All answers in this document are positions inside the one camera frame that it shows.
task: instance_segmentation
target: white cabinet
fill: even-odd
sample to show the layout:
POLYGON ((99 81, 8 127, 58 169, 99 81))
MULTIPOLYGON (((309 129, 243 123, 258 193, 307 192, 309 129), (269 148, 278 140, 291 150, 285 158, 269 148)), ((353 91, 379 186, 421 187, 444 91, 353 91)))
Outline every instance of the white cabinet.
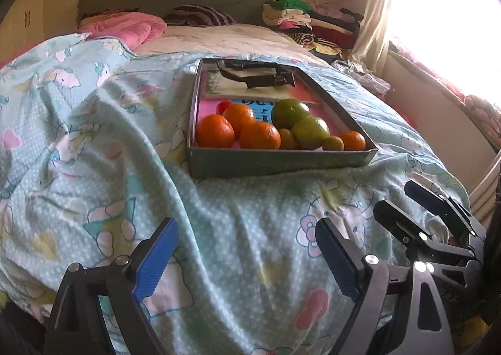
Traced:
POLYGON ((44 0, 15 0, 0 24, 0 60, 44 40, 44 0))

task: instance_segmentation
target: light blue bed sheet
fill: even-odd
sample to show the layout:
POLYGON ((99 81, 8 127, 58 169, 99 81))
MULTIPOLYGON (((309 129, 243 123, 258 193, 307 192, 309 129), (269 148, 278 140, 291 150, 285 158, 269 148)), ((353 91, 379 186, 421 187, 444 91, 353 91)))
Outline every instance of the light blue bed sheet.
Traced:
MULTIPOLYGON (((377 143, 360 168, 195 181, 186 133, 207 53, 138 57, 116 39, 48 40, 0 71, 0 286, 43 321, 67 266, 110 263, 164 217, 180 242, 143 308, 169 354, 326 353, 353 307, 315 243, 329 217, 365 252, 404 263, 374 221, 389 198, 439 240, 447 229, 405 197, 421 178, 468 205, 420 135, 333 68, 292 59, 377 143)), ((126 351, 107 300, 107 323, 126 351)))

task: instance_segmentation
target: pink blanket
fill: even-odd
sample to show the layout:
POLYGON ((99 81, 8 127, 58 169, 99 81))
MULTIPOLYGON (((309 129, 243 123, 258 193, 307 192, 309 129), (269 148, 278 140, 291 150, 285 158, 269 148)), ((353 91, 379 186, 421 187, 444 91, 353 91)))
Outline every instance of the pink blanket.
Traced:
POLYGON ((88 24, 77 33, 91 33, 90 38, 117 37, 134 51, 140 44, 159 38, 167 25, 159 17, 131 12, 88 24))

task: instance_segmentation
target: striped pillow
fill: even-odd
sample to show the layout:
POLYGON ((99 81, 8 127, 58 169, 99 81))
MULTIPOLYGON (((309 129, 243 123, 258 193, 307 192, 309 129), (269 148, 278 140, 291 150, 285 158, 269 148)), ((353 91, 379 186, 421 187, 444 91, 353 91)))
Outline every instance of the striped pillow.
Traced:
POLYGON ((170 11, 164 18, 170 26, 212 27, 230 26, 236 21, 229 15, 209 6, 183 5, 170 11))

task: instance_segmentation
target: window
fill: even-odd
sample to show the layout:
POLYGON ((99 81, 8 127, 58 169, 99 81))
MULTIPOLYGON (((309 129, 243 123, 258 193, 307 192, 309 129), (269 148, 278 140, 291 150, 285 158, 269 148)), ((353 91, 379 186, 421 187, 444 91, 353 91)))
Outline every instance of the window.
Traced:
POLYGON ((388 32, 464 95, 501 107, 498 0, 392 0, 388 32))

